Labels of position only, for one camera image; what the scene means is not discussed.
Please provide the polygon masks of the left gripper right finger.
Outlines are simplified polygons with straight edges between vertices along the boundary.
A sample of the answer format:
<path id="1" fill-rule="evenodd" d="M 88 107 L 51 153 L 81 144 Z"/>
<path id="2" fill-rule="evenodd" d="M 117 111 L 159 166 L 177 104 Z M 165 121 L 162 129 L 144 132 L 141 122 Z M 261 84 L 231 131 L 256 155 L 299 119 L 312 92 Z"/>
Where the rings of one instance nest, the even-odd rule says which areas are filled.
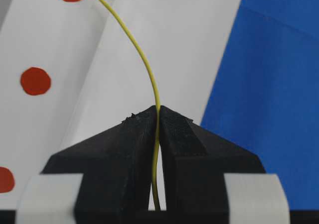
<path id="1" fill-rule="evenodd" d="M 259 157 L 160 109 L 166 209 L 177 224 L 288 224 L 289 206 L 277 175 Z"/>

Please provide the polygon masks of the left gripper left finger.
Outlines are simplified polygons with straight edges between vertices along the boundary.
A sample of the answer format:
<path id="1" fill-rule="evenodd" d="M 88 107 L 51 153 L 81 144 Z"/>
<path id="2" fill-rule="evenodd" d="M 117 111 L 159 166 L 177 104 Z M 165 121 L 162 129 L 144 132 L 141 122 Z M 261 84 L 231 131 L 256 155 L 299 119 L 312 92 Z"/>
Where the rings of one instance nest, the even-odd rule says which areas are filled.
<path id="1" fill-rule="evenodd" d="M 157 112 L 150 107 L 63 149 L 29 181 L 18 224 L 123 224 L 149 206 Z"/>

